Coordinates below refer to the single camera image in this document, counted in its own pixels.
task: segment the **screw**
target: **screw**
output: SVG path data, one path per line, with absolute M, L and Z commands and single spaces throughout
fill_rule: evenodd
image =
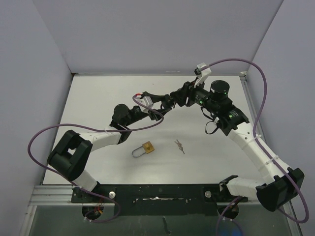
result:
M 116 193 L 111 191 L 108 196 L 110 199 L 113 199 L 116 196 Z
M 211 197 L 211 192 L 210 191 L 206 191 L 205 192 L 205 196 L 206 196 L 206 198 L 210 198 Z

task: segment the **round knob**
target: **round knob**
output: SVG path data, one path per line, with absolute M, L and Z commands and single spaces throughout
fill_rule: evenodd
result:
M 110 199 L 113 199 L 114 197 L 116 197 L 116 193 L 114 191 L 111 191 L 109 194 L 108 194 L 109 198 Z
M 214 101 L 222 101 L 227 98 L 230 85 L 223 80 L 216 80 L 211 83 L 210 98 Z

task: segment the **key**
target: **key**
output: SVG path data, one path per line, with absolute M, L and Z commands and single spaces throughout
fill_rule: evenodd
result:
M 174 143 L 176 143 L 178 148 L 179 148 L 179 150 L 182 151 L 183 154 L 185 154 L 183 145 L 178 141 L 178 139 Z

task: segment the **cable clip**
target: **cable clip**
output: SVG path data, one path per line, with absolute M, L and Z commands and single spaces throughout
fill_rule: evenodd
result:
M 269 161 L 266 161 L 265 165 L 268 165 L 269 163 L 271 163 L 273 160 L 276 160 L 278 159 L 279 156 L 278 155 L 275 155 L 273 158 L 271 158 Z
M 256 139 L 261 138 L 261 135 L 257 135 L 256 137 L 254 137 L 253 139 L 249 140 L 247 143 L 245 143 L 245 145 L 242 147 L 242 150 L 251 142 L 255 141 Z

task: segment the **brass padlock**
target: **brass padlock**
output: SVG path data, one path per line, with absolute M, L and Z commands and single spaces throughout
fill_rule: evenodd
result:
M 145 152 L 142 153 L 142 154 L 140 154 L 140 155 L 138 155 L 138 156 L 135 156 L 133 153 L 134 153 L 135 151 L 139 150 L 140 148 L 143 148 Z M 152 152 L 152 151 L 154 151 L 154 150 L 155 150 L 155 149 L 154 149 L 153 145 L 151 144 L 150 141 L 148 141 L 148 142 L 144 143 L 141 147 L 138 147 L 137 149 L 133 150 L 132 153 L 131 153 L 131 155 L 132 155 L 134 158 L 138 158 L 139 156 L 142 156 L 143 154 L 148 154 L 148 153 L 150 153 L 150 152 Z

